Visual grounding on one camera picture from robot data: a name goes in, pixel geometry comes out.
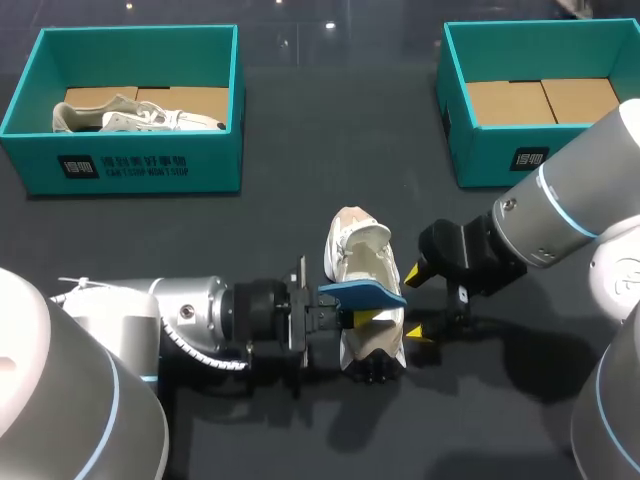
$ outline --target white sneaker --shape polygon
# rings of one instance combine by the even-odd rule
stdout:
[[[593,9],[589,0],[556,0],[556,3],[577,18],[593,18]]]
[[[345,207],[333,219],[324,253],[324,271],[334,282],[375,280],[400,295],[400,275],[389,245],[391,231],[359,207]],[[343,330],[340,367],[356,376],[393,377],[406,368],[402,344],[404,309],[386,310],[371,322]],[[386,367],[380,370],[380,364]]]
[[[103,132],[224,130],[223,123],[204,115],[164,110],[151,102],[136,102],[116,95],[106,105],[74,108],[59,103],[53,109],[54,132],[100,130]]]

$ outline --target robotic arm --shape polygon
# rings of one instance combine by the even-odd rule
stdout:
[[[449,302],[412,336],[472,326],[469,297],[491,295],[528,267],[547,268],[596,240],[589,286],[623,324],[576,402],[571,441],[585,479],[640,477],[640,100],[629,100],[464,226],[422,232],[405,283],[441,275]]]
[[[469,324],[468,299],[492,295],[528,267],[547,268],[598,241],[589,284],[616,322],[640,300],[640,100],[629,100],[560,150],[464,226],[438,220],[422,232],[405,280],[441,275],[449,308],[422,334]]]

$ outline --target teal shoe box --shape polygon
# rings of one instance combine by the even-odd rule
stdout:
[[[445,24],[436,93],[461,187],[515,185],[597,121],[554,122],[552,117],[554,124],[483,125],[468,84],[557,81],[553,79],[602,79],[610,83],[616,105],[640,97],[638,23],[615,19]],[[549,101],[549,91],[540,87],[543,91]],[[565,89],[559,100],[573,102],[574,93]],[[588,97],[574,106],[589,107]]]
[[[69,87],[228,88],[226,130],[52,133]],[[31,195],[237,192],[245,87],[234,25],[43,29],[0,143]]]

